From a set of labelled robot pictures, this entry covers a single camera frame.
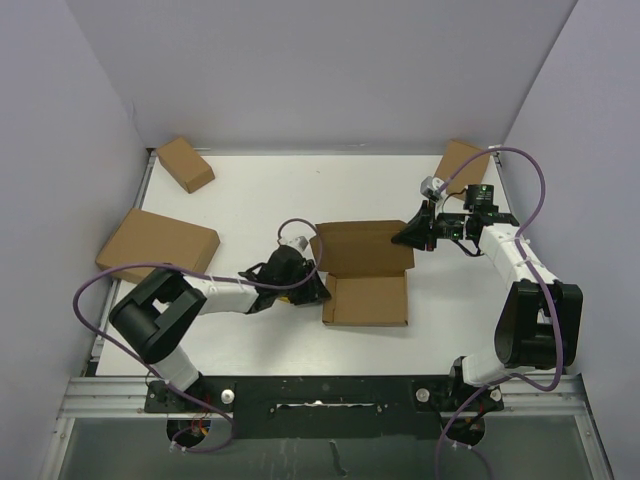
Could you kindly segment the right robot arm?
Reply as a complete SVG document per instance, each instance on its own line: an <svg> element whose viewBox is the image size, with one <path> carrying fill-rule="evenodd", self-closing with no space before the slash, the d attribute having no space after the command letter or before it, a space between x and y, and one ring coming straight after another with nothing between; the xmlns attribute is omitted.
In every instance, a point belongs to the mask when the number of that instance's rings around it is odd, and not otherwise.
<svg viewBox="0 0 640 480"><path fill-rule="evenodd" d="M427 178L416 215L392 238L397 245L432 251L438 241L461 246L470 241L473 256L486 257L507 288L493 341L480 352L459 358L455 377L444 385L446 400L464 409L477 401L481 388L535 370L557 373L576 358L583 293L562 282L545 267L522 236L516 217L500 211L494 188L473 184L465 188L463 210L446 213L441 179Z"/></svg>

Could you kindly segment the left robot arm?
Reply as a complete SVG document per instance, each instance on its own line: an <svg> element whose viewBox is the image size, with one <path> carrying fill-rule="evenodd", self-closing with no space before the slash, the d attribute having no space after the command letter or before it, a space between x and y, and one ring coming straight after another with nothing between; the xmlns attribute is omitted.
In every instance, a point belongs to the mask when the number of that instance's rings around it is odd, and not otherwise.
<svg viewBox="0 0 640 480"><path fill-rule="evenodd" d="M279 246L267 261L229 282L156 268L111 310L109 322L141 361L169 382L169 401L190 411L201 403L203 386L180 343L196 317L256 314L280 299L295 306L331 299L315 263L291 245Z"/></svg>

